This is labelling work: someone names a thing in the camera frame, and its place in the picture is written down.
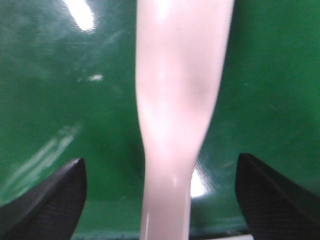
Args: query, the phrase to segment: pale pink elongated object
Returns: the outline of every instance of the pale pink elongated object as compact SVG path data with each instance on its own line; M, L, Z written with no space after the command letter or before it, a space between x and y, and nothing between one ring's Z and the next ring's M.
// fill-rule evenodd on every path
M188 239L191 177L217 99L233 3L137 1L140 240Z

